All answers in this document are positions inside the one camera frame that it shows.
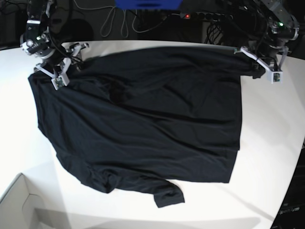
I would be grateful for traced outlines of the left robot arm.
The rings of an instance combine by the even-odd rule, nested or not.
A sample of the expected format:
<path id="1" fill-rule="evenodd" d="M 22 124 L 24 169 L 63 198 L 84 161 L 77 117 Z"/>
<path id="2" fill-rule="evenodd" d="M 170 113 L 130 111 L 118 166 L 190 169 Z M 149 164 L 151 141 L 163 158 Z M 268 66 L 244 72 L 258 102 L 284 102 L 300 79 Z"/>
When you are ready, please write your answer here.
<path id="1" fill-rule="evenodd" d="M 239 31 L 244 40 L 238 44 L 254 59 L 267 63 L 269 68 L 279 71 L 289 53 L 287 43 L 299 36 L 300 24 L 281 0 L 240 0 Z"/>

